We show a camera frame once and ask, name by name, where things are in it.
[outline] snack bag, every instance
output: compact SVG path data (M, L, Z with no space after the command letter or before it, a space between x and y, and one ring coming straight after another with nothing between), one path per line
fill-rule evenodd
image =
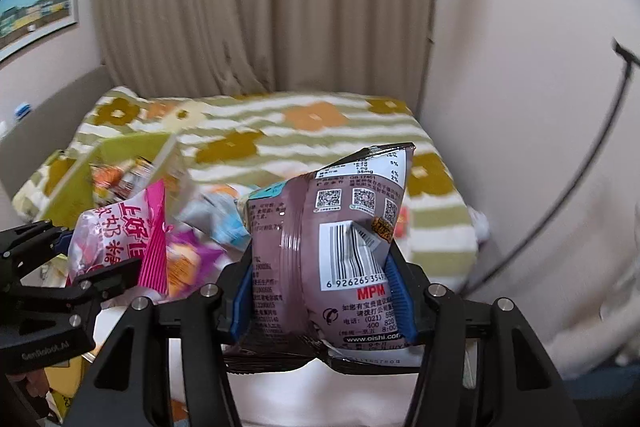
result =
M132 168L133 165L133 160L126 160L120 165L89 165L94 185L94 203L96 206L105 206L113 203L111 201L113 187L120 182L125 172Z
M193 229L171 232L166 241L169 298L181 299L207 283L207 277L223 253L220 248L203 245Z
M92 269L142 257L138 285L167 292L162 180L120 203L78 217L68 248L69 280Z
M113 189L113 195L116 201L128 199L132 194L136 194L148 181L153 164L145 160L142 156L138 156L132 168L124 173L124 176L116 184Z
M396 327L384 272L414 148L363 149L250 195L256 313L246 349L257 349L253 337L260 349L284 350L294 336L333 356L419 365L421 350Z
M230 194L201 194L191 200L177 218L204 232L223 247L244 251L251 241L251 235L238 213L236 200Z

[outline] framed picture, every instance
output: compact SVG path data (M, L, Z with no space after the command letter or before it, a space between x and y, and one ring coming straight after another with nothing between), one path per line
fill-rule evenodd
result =
M78 22L76 0L0 0L0 62Z

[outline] pink candy bag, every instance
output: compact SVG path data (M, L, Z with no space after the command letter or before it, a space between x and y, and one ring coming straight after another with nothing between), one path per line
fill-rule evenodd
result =
M68 249L69 280L91 270L142 257L138 285L167 293L164 183L129 200L83 212Z

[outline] wrapped candy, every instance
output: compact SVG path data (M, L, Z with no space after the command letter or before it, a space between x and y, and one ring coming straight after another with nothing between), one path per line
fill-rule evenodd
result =
M193 229L170 232L167 238L169 298L180 299L209 280L218 258L225 251L202 243Z
M138 285L167 293L164 184L134 197L83 212L68 249L69 280L91 270L142 257Z

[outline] wall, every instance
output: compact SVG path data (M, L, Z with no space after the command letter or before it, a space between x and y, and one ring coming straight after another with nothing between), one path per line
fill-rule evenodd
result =
M613 38L640 54L640 0L436 0L421 120L492 225L476 276L526 235L585 155L622 69ZM568 208L477 297L513 297L544 339L597 309L635 252L638 129L632 86Z
M90 0L78 0L78 24L47 36L0 63L0 121L21 102L33 107L100 65Z

